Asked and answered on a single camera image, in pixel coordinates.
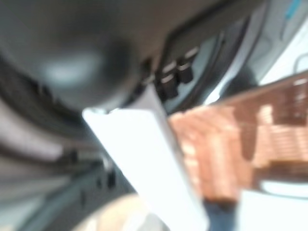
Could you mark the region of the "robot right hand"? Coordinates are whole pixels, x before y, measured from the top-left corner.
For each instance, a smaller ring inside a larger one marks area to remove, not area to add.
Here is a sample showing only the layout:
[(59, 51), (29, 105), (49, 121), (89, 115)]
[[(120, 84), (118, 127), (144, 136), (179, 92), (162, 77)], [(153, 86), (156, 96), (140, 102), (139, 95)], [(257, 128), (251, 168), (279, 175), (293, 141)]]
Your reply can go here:
[(113, 162), (171, 231), (210, 226), (154, 84), (142, 81), (135, 52), (124, 44), (90, 50), (88, 85), (95, 103), (83, 119)]

